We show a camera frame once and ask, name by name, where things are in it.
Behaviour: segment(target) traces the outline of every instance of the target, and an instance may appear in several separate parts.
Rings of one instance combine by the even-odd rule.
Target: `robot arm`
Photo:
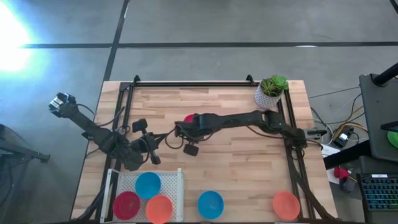
[[[307,147],[307,138],[319,138],[326,134],[325,130],[302,130],[292,128],[284,122],[279,113],[275,111],[253,111],[250,113],[231,114],[220,116],[213,113],[194,114],[192,121],[176,121],[175,136],[188,140],[184,152],[195,156],[198,148],[194,144],[204,140],[207,135],[214,134],[223,128],[235,128],[255,125],[269,134],[282,134],[292,141],[293,147]]]
[[[142,131],[143,136],[129,142],[117,131],[102,128],[82,114],[76,105],[74,96],[58,93],[57,97],[50,102],[49,108],[55,116],[71,119],[85,131],[85,135],[91,136],[102,152],[114,159],[119,159],[126,169],[137,170],[144,163],[144,158],[141,155],[144,152],[149,153],[154,164],[160,164],[160,159],[154,152],[159,143],[153,133],[146,132],[146,120],[141,119],[133,123],[132,130],[134,132]]]

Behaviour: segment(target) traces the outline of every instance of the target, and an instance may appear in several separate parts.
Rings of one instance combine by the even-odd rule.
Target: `green plant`
[[[273,75],[271,78],[263,79],[260,83],[262,92],[267,96],[279,96],[289,88],[286,78],[280,75]]]

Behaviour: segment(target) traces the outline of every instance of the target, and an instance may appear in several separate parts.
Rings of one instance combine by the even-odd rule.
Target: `butcher block tabletop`
[[[95,123],[110,121],[115,112],[120,82],[104,82],[99,98]],[[254,102],[257,87],[134,87],[129,124],[145,118],[147,130],[167,133],[174,121],[183,121],[188,114],[216,113],[219,115],[247,113],[259,110]],[[313,128],[314,123],[307,92],[302,80],[289,81],[290,97],[298,128]],[[123,105],[127,94],[124,94]],[[127,133],[132,141],[141,132]],[[181,139],[168,137],[172,146]],[[196,157],[181,149],[171,149],[164,141],[156,154],[162,163],[143,164],[138,171],[177,170],[182,168],[184,182],[184,222],[205,221],[197,212],[197,200],[202,192],[215,190],[224,199],[224,212],[213,222],[276,222],[281,221],[272,208],[273,196],[280,191],[292,191],[283,139],[258,136],[247,127],[222,129],[209,140],[200,142]],[[97,149],[90,142],[87,153]],[[81,179],[73,206],[72,218],[81,215],[100,190],[106,155],[101,151],[90,154],[84,161]],[[304,163],[310,188],[326,210],[337,217],[320,147],[309,144]],[[122,168],[121,172],[131,172]],[[303,193],[300,203],[308,217]]]

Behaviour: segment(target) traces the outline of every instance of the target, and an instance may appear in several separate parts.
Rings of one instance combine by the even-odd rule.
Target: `concrete floor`
[[[0,6],[14,14],[31,43],[111,43],[122,3],[18,0]],[[398,41],[397,21],[388,0],[133,0],[121,42]],[[0,47],[18,36],[5,33],[11,38],[4,40],[2,34]],[[1,54],[2,60],[10,59]],[[50,114],[47,105],[61,91],[95,109],[109,49],[18,54],[25,55],[24,66],[13,71],[0,67],[0,123],[52,156],[48,164],[29,163],[4,223],[65,221],[87,141],[72,122]],[[397,54],[398,47],[119,49],[110,80],[132,80],[134,75],[142,80],[242,80],[247,74],[258,79],[279,74],[304,80],[313,96],[358,86],[358,75],[382,72],[397,62]],[[336,121],[345,119],[350,108],[336,111],[358,94],[358,89],[350,90],[310,103],[325,121]],[[358,122],[365,124],[364,118]],[[363,220],[361,201],[332,189],[339,217]]]

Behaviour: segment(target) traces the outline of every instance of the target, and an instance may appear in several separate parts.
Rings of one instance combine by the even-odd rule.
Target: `potted plant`
[[[254,101],[261,108],[273,108],[280,100],[284,90],[289,88],[286,78],[273,75],[271,78],[261,80],[255,94]]]

